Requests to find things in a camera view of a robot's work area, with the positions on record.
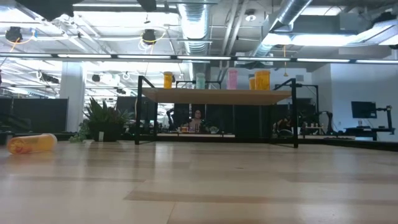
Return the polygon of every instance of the yellow bottle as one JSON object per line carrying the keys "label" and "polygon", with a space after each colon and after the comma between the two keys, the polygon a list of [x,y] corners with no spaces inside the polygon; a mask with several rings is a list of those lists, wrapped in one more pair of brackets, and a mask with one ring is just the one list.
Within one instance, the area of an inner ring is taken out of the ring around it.
{"label": "yellow bottle", "polygon": [[52,151],[57,145],[57,137],[53,134],[12,138],[7,149],[12,154]]}
{"label": "yellow bottle", "polygon": [[254,75],[249,75],[249,89],[256,90],[256,78]]}
{"label": "yellow bottle", "polygon": [[261,70],[254,73],[256,78],[256,90],[270,90],[270,71]]}
{"label": "yellow bottle", "polygon": [[164,73],[164,88],[172,88],[173,83],[173,73],[172,72],[165,72]]}

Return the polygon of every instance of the potted plant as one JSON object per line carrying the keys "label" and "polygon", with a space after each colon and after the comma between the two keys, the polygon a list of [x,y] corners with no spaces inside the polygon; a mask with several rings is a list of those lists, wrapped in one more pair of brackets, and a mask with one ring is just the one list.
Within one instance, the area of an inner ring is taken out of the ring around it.
{"label": "potted plant", "polygon": [[90,136],[90,130],[88,129],[88,120],[84,119],[82,123],[79,124],[79,132],[76,135],[70,137],[69,141],[71,143],[83,142]]}
{"label": "potted plant", "polygon": [[103,101],[101,105],[90,98],[87,107],[88,129],[95,141],[114,142],[121,137],[124,124],[130,119],[131,113],[120,112],[114,107],[108,107]]}

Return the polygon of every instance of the exposed ductwork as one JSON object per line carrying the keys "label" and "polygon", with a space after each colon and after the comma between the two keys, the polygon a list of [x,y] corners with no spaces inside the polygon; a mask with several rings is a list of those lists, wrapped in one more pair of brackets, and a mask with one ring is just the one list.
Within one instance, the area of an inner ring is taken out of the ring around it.
{"label": "exposed ductwork", "polygon": [[[303,13],[304,9],[312,2],[312,0],[284,0],[277,17],[271,21],[266,21],[270,25],[267,26],[265,34],[267,35],[273,30],[291,31],[294,21]],[[262,42],[252,52],[253,57],[265,57],[273,45],[263,44]]]}
{"label": "exposed ductwork", "polygon": [[[186,39],[203,40],[208,36],[209,6],[206,4],[179,4],[181,15],[181,28]],[[185,42],[185,48],[189,55],[206,55],[208,53],[206,42]],[[210,79],[209,63],[192,63],[190,76],[196,79],[197,73],[204,73],[206,80]]]}

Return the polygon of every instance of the pink container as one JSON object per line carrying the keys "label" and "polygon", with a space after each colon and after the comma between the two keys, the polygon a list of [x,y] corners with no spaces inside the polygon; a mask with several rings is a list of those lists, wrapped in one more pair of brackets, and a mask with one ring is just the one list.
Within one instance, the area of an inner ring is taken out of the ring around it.
{"label": "pink container", "polygon": [[229,70],[228,71],[227,89],[236,90],[237,85],[238,85],[238,71],[237,70]]}

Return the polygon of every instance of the green plant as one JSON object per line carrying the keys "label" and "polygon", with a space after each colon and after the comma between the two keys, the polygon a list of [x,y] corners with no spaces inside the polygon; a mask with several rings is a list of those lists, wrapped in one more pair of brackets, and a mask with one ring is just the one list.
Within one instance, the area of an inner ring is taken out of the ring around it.
{"label": "green plant", "polygon": [[116,105],[113,107],[108,107],[106,102],[103,101],[103,105],[101,106],[94,98],[90,98],[90,103],[86,107],[87,114],[85,114],[92,123],[117,123],[124,124],[126,123],[132,113],[128,111],[120,112],[116,109]]}
{"label": "green plant", "polygon": [[79,124],[79,127],[79,132],[76,135],[70,137],[70,142],[83,142],[87,139],[87,135],[90,133],[88,129],[88,120],[84,119],[83,122]]}

